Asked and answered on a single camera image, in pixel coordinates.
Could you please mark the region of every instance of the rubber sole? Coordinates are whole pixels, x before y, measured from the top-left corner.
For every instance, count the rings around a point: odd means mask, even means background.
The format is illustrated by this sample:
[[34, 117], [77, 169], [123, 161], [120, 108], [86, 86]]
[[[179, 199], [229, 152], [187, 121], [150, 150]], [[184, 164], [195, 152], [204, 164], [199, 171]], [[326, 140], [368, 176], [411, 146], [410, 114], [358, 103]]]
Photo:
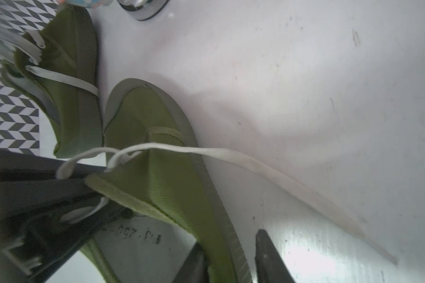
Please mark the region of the rubber sole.
[[[107, 125], [112, 121], [115, 113], [117, 113], [119, 110], [119, 106], [121, 105], [125, 95], [137, 87], [152, 89], [170, 112], [170, 115], [178, 127], [178, 131], [180, 131], [180, 133], [183, 135], [184, 144], [187, 147], [198, 147], [197, 139], [195, 138], [192, 126], [175, 100], [173, 100], [170, 95], [165, 93], [162, 89], [139, 79], [125, 79], [117, 86], [115, 86], [112, 92], [114, 94], [113, 99], [109, 99], [107, 102], [104, 118], [105, 127], [107, 127]], [[189, 155], [212, 206], [214, 217], [218, 222], [220, 232], [227, 241], [229, 252], [232, 257], [232, 262], [235, 267], [236, 278], [238, 278], [238, 283], [252, 283], [252, 276], [250, 274], [249, 265], [244, 255], [244, 251], [242, 250], [241, 243], [239, 242], [238, 235], [236, 234], [225, 207], [223, 206], [222, 201], [214, 187], [213, 181], [209, 176], [203, 158], [198, 154]]]
[[[97, 38], [90, 15], [85, 8], [73, 9], [76, 23], [77, 77], [96, 85]], [[99, 98], [84, 90], [77, 90], [79, 106], [79, 133], [77, 153], [103, 144], [102, 119]]]

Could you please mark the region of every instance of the white shoelace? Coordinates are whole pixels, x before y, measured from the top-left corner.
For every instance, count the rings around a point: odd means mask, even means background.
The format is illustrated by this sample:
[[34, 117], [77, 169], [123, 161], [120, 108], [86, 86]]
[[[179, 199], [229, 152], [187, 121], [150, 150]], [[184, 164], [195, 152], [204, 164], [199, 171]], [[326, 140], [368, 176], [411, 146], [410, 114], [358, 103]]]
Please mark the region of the white shoelace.
[[182, 147], [175, 146], [170, 144], [158, 144], [158, 143], [147, 143], [147, 144], [137, 144], [125, 148], [123, 150], [117, 150], [113, 148], [95, 148], [92, 150], [85, 151], [84, 153], [78, 154], [66, 161], [60, 166], [57, 170], [57, 179], [66, 179], [71, 176], [74, 171], [74, 167], [80, 159], [95, 156], [102, 152], [113, 153], [114, 155], [107, 163], [106, 171], [110, 171], [119, 164], [124, 164], [129, 161], [131, 158], [137, 156], [142, 150], [149, 149], [159, 149], [159, 150], [170, 150], [180, 153], [193, 153], [201, 154], [205, 156], [210, 156], [228, 163], [234, 164], [236, 166], [242, 167], [246, 170], [249, 170], [253, 173], [260, 175], [261, 177], [267, 179], [268, 181], [278, 185], [285, 191], [289, 192], [291, 195], [294, 195], [301, 201], [305, 202], [310, 207], [317, 210], [319, 213], [329, 218], [332, 222], [338, 225], [340, 228], [345, 230], [347, 233], [357, 236], [360, 239], [366, 241], [370, 246], [372, 246], [377, 252], [386, 257], [389, 261], [394, 264], [397, 264], [397, 258], [385, 251], [380, 245], [375, 243], [369, 237], [365, 235], [363, 230], [360, 228], [358, 222], [347, 215], [342, 209], [336, 206], [333, 202], [329, 201], [324, 196], [319, 193], [305, 187], [304, 185], [298, 183], [292, 178], [278, 172], [277, 170], [272, 169], [271, 167], [263, 164], [262, 162], [256, 160], [253, 157], [245, 155], [243, 153], [227, 150], [227, 149], [204, 149], [204, 148], [191, 148], [191, 147]]
[[[31, 63], [39, 65], [39, 63], [41, 62], [42, 55], [41, 49], [46, 48], [46, 43], [38, 30], [27, 30], [27, 33], [33, 39], [35, 44], [23, 38], [22, 36], [14, 34], [11, 31], [6, 30], [2, 27], [0, 27], [0, 40], [3, 42], [7, 42], [16, 48], [19, 48], [29, 56], [29, 61]], [[0, 45], [0, 56], [4, 57], [7, 61], [11, 63], [14, 63], [13, 50], [9, 50], [5, 46]], [[27, 71], [31, 72], [36, 76], [40, 76], [56, 82], [62, 82], [74, 87], [82, 88], [98, 96], [98, 89], [94, 85], [79, 78], [68, 76], [55, 71], [46, 70], [32, 65], [27, 65], [25, 66], [25, 68], [27, 69]]]

